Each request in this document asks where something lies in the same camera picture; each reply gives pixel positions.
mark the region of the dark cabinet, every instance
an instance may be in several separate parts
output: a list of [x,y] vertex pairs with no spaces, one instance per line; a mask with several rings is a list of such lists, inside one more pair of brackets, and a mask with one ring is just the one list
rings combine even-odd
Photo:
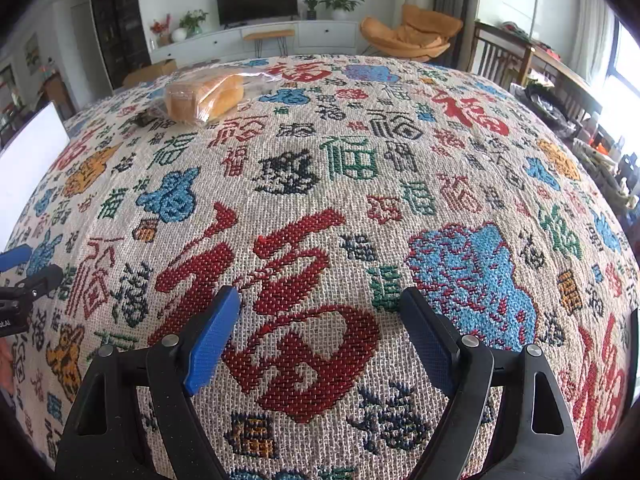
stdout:
[[151,64],[138,0],[91,0],[95,31],[112,88]]

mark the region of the person's hand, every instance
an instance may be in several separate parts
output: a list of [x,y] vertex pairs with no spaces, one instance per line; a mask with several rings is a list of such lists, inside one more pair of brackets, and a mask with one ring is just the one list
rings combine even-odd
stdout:
[[14,373],[11,363],[11,349],[6,338],[0,338],[0,388],[4,388],[11,395],[14,394]]

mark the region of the plastic bread bag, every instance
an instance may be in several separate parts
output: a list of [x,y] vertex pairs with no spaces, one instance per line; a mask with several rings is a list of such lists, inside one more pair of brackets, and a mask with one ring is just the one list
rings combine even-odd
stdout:
[[217,67],[185,74],[164,89],[166,115],[178,122],[205,126],[249,99],[268,94],[282,76],[260,68]]

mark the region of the green plant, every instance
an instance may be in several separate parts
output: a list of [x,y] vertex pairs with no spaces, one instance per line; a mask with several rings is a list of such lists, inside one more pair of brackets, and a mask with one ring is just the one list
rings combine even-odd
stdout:
[[326,9],[343,9],[352,11],[359,6],[364,0],[320,0]]
[[195,30],[207,17],[208,12],[202,9],[190,10],[180,20],[180,26],[188,30]]
[[303,3],[307,6],[309,10],[316,10],[316,5],[318,4],[318,0],[303,0]]

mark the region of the small wooden stool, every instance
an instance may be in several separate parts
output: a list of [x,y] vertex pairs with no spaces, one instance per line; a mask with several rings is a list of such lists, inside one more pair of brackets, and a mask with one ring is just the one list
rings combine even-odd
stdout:
[[243,39],[245,41],[253,41],[255,45],[255,57],[262,57],[262,40],[268,40],[269,38],[277,38],[278,48],[280,49],[281,56],[288,56],[287,51],[287,38],[292,38],[296,35],[296,31],[292,28],[286,28],[284,30],[270,30],[268,32],[254,32],[253,34],[247,34]]

